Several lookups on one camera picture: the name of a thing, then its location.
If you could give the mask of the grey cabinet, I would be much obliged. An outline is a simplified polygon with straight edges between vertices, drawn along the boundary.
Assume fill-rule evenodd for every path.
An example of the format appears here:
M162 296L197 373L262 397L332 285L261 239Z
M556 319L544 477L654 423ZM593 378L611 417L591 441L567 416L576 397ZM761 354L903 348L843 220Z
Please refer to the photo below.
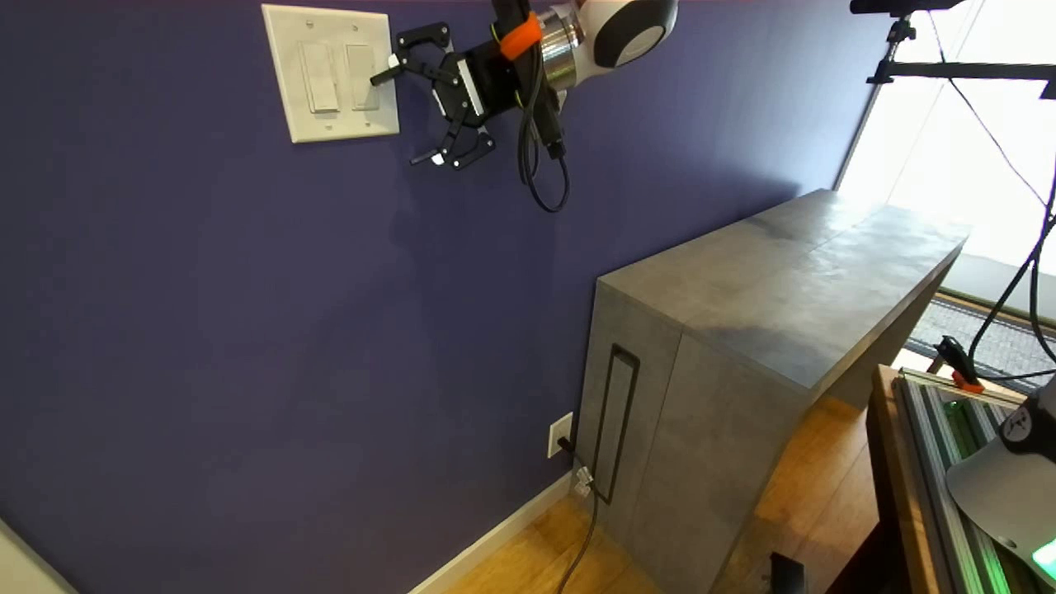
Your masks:
M712 589L808 410L866 406L969 234L814 191L597 278L577 454L664 594Z

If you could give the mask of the window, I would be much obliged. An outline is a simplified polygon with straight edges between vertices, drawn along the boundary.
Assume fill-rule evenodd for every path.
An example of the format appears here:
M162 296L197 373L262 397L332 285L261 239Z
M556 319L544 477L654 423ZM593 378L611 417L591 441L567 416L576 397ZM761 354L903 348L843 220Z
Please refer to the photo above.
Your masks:
M905 63L1056 64L1056 0L917 12ZM1056 161L1056 99L1026 80L900 78L879 92L841 190L972 227L965 250L1025 260Z

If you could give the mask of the white wall socket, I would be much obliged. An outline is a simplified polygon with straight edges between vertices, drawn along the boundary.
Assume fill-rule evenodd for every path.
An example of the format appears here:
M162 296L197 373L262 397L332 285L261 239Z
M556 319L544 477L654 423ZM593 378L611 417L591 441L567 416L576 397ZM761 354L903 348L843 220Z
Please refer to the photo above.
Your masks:
M548 459L552 459L557 454L569 454L569 452L574 451L573 435L571 435L573 433L574 417L574 412L570 411L559 417L558 421L552 422L549 426L546 451Z

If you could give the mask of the white double switch plate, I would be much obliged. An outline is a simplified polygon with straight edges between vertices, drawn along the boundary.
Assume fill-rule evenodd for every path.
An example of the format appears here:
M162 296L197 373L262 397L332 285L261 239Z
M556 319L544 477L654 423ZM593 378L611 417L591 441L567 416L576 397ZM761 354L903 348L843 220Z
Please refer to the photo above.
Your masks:
M370 82L390 66L385 14L264 4L262 15L294 144L400 131L395 83Z

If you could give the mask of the grey floor mat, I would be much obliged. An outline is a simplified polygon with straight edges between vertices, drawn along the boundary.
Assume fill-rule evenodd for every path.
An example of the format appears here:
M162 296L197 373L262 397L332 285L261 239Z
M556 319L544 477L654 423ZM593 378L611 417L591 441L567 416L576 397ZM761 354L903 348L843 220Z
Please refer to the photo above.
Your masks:
M938 353L936 345L944 336L951 336L965 353L969 353L988 313L988 309L972 302L939 295L924 309L905 347L916 354L934 358ZM987 326L974 348L973 360L980 375L1033 384L1051 379L1056 371L1056 361L1038 342L1029 321L1004 314L996 316Z

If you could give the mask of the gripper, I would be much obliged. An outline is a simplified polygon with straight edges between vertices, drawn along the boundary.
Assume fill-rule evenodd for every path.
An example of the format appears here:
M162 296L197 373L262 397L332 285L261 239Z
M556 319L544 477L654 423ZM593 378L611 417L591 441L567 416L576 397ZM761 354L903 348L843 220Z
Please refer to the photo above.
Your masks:
M448 24L435 22L416 29L400 31L394 37L395 47L389 54L384 71L370 78L372 87L380 87L403 74L415 74L429 79L432 94L441 110L448 128L439 144L408 164L415 166L430 163L438 167L461 169L486 157L494 150L494 140L483 125L495 116L518 106L521 89L516 67L502 55L499 41L484 41L464 52L453 49ZM413 49L432 45L444 50L439 64L427 64L413 56ZM475 131L474 143L463 152L455 150L464 129Z

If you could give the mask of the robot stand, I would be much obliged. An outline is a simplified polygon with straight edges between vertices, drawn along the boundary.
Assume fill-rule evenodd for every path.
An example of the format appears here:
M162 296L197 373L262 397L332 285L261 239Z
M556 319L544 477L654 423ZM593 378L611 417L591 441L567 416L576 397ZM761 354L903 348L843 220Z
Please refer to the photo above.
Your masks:
M867 432L895 594L1056 594L1056 405L883 366Z

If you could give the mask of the black and orange clamp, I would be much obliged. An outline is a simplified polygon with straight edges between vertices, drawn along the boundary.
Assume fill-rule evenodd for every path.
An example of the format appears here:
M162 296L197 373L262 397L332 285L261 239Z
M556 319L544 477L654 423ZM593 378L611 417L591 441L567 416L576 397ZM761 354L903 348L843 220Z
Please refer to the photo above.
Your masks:
M977 375L972 358L954 336L944 335L942 341L935 344L934 348L936 349L935 363L938 365L936 368L943 364L950 365L955 387L969 392L969 394L983 394L985 386Z

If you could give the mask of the small black box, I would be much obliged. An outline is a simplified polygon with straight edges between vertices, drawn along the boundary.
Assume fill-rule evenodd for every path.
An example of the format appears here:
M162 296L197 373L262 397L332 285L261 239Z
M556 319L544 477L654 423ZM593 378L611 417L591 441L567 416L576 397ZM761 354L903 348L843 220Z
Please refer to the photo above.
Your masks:
M809 594L806 567L793 558L772 552L769 594Z

